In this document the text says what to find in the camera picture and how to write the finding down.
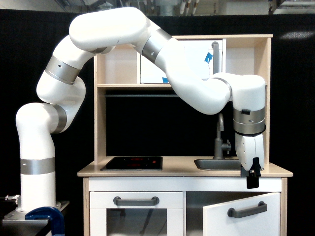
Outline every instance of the open cabinet door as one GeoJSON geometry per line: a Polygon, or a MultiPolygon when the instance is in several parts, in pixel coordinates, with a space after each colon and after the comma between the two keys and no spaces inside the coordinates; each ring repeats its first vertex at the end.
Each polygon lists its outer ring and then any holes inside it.
{"type": "Polygon", "coordinates": [[[203,207],[203,236],[245,235],[280,235],[280,193],[203,207]]]}

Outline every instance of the white box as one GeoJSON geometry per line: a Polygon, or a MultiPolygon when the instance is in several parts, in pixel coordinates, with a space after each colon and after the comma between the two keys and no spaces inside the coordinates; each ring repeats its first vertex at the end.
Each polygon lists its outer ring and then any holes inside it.
{"type": "MultiPolygon", "coordinates": [[[[219,44],[219,72],[225,72],[225,40],[183,40],[186,60],[192,71],[202,80],[208,80],[213,75],[212,44],[219,44]]],[[[156,65],[140,57],[140,83],[168,83],[166,74],[156,65]]]]}

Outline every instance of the kitchen cabinet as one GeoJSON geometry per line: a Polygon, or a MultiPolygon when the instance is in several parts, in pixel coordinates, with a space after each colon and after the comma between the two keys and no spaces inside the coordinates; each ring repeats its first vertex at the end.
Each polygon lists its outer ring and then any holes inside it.
{"type": "Polygon", "coordinates": [[[113,158],[106,152],[106,95],[172,90],[170,84],[141,84],[140,55],[128,45],[117,46],[95,57],[94,162],[78,172],[84,185],[84,235],[286,235],[287,178],[293,174],[269,162],[272,35],[176,38],[224,39],[226,72],[265,79],[265,157],[259,187],[247,189],[240,171],[198,169],[194,160],[212,158],[205,156],[163,156],[161,171],[101,171],[113,158]],[[234,217],[228,215],[230,208],[234,217]]]}

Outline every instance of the cabinet door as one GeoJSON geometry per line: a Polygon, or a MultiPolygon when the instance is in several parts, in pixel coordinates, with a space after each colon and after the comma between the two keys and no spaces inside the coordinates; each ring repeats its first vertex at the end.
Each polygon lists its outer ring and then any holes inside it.
{"type": "Polygon", "coordinates": [[[182,192],[91,192],[91,236],[183,236],[182,192]]]}
{"type": "Polygon", "coordinates": [[[279,236],[280,193],[205,206],[203,235],[279,236]]]}

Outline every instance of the ceiling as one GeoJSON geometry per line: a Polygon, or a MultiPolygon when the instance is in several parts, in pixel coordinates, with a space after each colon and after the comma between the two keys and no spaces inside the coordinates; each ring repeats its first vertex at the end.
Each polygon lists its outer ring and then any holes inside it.
{"type": "Polygon", "coordinates": [[[315,0],[0,0],[2,9],[83,13],[122,7],[122,5],[140,8],[146,15],[315,13],[315,0]],[[186,6],[183,11],[180,10],[182,2],[185,2],[186,6]]]}

